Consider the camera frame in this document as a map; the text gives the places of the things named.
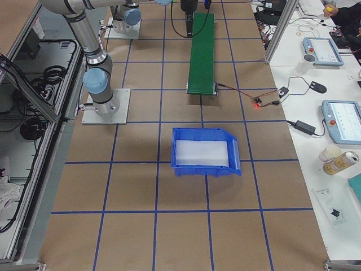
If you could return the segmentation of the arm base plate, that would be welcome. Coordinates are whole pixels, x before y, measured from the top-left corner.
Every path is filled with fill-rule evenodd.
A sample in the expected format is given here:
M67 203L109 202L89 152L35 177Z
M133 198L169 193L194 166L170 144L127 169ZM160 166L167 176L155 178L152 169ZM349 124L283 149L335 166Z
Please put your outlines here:
M91 95L87 97L89 106L84 106L82 124L111 125L127 123L131 89L113 89L112 99L103 104L94 103Z
M141 21L135 25L128 25L124 21L113 22L113 17L108 19L108 28L104 37L107 40L137 40L139 38Z

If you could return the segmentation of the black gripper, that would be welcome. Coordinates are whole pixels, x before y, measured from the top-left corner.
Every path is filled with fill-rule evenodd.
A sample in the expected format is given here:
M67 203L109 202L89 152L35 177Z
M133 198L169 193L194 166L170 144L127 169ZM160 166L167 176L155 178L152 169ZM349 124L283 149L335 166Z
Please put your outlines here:
M192 37L193 13L197 10L197 0L180 0L180 8L186 14L187 37Z

